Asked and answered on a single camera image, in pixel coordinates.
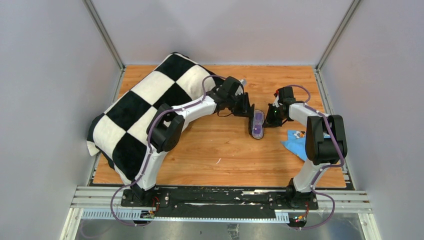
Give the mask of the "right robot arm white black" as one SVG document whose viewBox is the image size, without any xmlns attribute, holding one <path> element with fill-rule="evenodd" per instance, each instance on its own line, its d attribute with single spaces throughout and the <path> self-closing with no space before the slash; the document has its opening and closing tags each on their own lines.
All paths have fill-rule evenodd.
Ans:
<svg viewBox="0 0 424 240">
<path fill-rule="evenodd" d="M 341 168 L 348 153 L 344 119 L 326 114 L 294 96 L 293 86 L 279 88 L 268 105 L 264 128 L 281 127 L 285 122 L 299 122 L 306 127 L 306 161 L 285 190 L 286 204 L 298 209 L 315 194 L 315 186 L 328 168 Z"/>
</svg>

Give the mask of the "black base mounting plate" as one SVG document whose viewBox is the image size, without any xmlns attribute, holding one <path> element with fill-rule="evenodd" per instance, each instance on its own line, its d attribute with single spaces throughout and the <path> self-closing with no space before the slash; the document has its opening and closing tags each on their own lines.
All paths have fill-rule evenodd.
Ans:
<svg viewBox="0 0 424 240">
<path fill-rule="evenodd" d="M 276 210 L 305 214 L 319 208 L 315 194 L 300 202 L 286 201 L 285 196 L 285 188 L 157 186 L 144 198 L 124 190 L 120 206 L 151 207 L 158 211 L 158 217 L 230 220 L 265 220 L 275 218 Z"/>
</svg>

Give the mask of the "black glasses case beige lining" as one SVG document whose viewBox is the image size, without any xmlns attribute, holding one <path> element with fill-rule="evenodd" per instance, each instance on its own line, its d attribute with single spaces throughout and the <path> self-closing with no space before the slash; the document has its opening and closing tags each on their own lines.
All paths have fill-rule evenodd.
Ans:
<svg viewBox="0 0 424 240">
<path fill-rule="evenodd" d="M 260 140 L 264 136 L 264 124 L 265 113 L 262 110 L 255 109 L 254 105 L 252 106 L 252 112 L 249 116 L 248 122 L 248 133 L 251 137 L 256 140 Z"/>
</svg>

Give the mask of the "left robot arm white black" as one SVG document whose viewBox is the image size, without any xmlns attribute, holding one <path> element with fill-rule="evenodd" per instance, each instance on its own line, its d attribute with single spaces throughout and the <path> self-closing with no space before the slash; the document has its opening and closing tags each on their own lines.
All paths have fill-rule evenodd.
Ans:
<svg viewBox="0 0 424 240">
<path fill-rule="evenodd" d="M 250 104 L 245 91 L 247 81 L 227 77 L 222 85 L 203 91 L 197 99 L 182 105 L 162 104 L 147 128 L 147 152 L 140 173 L 130 184 L 134 200 L 140 206 L 149 206 L 153 201 L 157 175 L 168 152 L 176 147 L 187 126 L 204 116 L 218 114 L 228 109 L 236 117 L 252 120 L 255 106 Z"/>
</svg>

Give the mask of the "blue patterned cloth bag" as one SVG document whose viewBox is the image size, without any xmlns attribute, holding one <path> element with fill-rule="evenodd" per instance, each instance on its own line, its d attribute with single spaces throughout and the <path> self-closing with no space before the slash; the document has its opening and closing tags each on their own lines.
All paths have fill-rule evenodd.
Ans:
<svg viewBox="0 0 424 240">
<path fill-rule="evenodd" d="M 281 141 L 281 144 L 295 156 L 303 160 L 308 159 L 306 154 L 306 132 L 300 130 L 288 130 L 287 140 Z"/>
</svg>

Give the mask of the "black white checkered pillow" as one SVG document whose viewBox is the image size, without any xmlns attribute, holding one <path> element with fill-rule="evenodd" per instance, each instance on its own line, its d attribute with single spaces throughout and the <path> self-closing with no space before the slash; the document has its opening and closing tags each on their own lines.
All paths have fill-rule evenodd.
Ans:
<svg viewBox="0 0 424 240">
<path fill-rule="evenodd" d="M 125 185 L 139 177 L 147 146 L 147 128 L 162 104 L 184 105 L 224 80 L 191 60 L 173 52 L 151 73 L 128 90 L 103 113 L 88 130 L 87 148 L 91 156 L 101 152 Z"/>
</svg>

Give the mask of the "pink transparent sunglasses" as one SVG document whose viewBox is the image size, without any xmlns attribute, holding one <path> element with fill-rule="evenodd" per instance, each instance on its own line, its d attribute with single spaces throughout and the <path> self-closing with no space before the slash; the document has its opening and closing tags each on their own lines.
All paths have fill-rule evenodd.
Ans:
<svg viewBox="0 0 424 240">
<path fill-rule="evenodd" d="M 263 111 L 255 109 L 253 112 L 251 133 L 254 139 L 260 140 L 264 136 L 264 124 L 265 114 Z"/>
</svg>

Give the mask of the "aluminium frame rail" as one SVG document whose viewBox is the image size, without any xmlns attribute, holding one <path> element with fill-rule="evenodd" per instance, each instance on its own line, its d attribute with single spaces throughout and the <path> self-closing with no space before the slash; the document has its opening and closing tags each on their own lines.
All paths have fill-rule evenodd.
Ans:
<svg viewBox="0 0 424 240">
<path fill-rule="evenodd" d="M 367 240 L 381 235 L 364 191 L 320 190 L 288 203 L 282 188 L 158 186 L 144 199 L 129 189 L 79 186 L 60 238 L 82 234 L 82 220 L 115 220 L 131 224 L 152 222 L 265 223 L 304 230 L 318 215 L 316 227 L 327 227 L 337 214 L 355 214 Z"/>
</svg>

